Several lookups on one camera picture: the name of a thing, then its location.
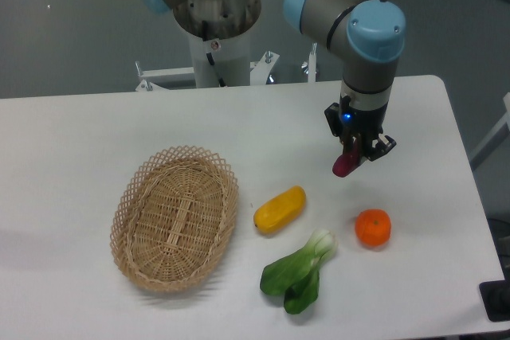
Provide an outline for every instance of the woven basket rim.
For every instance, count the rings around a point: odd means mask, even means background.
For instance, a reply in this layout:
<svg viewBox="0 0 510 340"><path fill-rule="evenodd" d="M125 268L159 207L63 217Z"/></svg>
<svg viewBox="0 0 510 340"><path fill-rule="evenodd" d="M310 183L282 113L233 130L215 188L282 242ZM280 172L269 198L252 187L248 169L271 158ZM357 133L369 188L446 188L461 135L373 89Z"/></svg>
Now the woven basket rim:
<svg viewBox="0 0 510 340"><path fill-rule="evenodd" d="M195 168L189 167L190 163L195 165ZM160 280L152 275L146 275L146 272L140 270L140 265L133 256L136 249L135 232L143 215L145 203L152 190L161 181L167 180L176 169L181 173L190 169L197 172L197 164L201 165L201 171L217 182L221 189L221 219L214 239L203 261L189 275L173 280ZM213 271L226 250L235 225L237 195L237 179L230 165L217 153L201 147L184 146L171 147L152 155L139 167L127 185L114 216L110 246L117 267L134 284L153 291L181 291L200 283Z"/></svg>

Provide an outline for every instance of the green leaf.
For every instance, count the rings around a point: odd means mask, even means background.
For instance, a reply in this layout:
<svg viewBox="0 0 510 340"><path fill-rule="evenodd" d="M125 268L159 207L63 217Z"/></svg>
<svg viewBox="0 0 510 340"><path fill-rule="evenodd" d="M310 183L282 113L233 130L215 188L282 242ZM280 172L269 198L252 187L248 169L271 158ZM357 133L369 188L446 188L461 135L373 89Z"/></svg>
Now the green leaf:
<svg viewBox="0 0 510 340"><path fill-rule="evenodd" d="M266 295L283 295L293 284L305 278L312 270L313 255L301 248L291 255L264 267L261 290Z"/></svg>
<svg viewBox="0 0 510 340"><path fill-rule="evenodd" d="M287 289L284 308L288 314L300 314L317 300L319 297L319 279L319 268L314 267L304 279Z"/></svg>

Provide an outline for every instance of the black cable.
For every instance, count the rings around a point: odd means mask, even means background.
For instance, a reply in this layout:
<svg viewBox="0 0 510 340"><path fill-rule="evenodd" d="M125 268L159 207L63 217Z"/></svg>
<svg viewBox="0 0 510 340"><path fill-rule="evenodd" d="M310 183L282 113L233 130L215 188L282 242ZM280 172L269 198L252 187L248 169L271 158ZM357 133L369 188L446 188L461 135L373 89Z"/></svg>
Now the black cable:
<svg viewBox="0 0 510 340"><path fill-rule="evenodd" d="M207 28L208 28L207 21L202 20L202 41L207 41ZM211 67L213 67L214 73L216 74L216 79L218 80L218 83L220 85L220 88L226 87L225 81L223 80L223 77L220 76L218 73L218 70L216 69L213 54L212 53L206 53L207 61L209 61L209 64Z"/></svg>

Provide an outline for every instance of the white table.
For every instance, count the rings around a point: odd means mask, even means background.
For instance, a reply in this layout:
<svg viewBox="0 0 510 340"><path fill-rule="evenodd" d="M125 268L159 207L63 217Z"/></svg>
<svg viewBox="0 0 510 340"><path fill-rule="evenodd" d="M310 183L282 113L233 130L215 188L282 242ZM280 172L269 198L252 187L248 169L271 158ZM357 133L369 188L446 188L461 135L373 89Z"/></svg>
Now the white table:
<svg viewBox="0 0 510 340"><path fill-rule="evenodd" d="M398 145L345 179L323 110L339 83L0 101L0 338L392 339L505 330L478 284L503 279L444 84L398 78L385 132ZM237 227L201 288L138 290L109 249L138 166L170 146L217 151L239 180ZM266 238L256 208L298 184L303 215ZM355 239L353 218L388 211L389 245ZM338 234L320 297L300 316L259 291L262 268L315 228Z"/></svg>

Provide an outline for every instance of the screw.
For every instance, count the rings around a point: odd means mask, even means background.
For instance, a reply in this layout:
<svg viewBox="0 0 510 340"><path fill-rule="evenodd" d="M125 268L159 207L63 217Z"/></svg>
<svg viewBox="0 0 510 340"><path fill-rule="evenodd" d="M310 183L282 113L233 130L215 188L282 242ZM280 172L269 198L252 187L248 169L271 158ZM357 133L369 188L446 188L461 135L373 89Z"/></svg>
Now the screw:
<svg viewBox="0 0 510 340"><path fill-rule="evenodd" d="M271 51L268 51L265 53L265 63L269 64L271 62L271 59L273 58L273 53Z"/></svg>

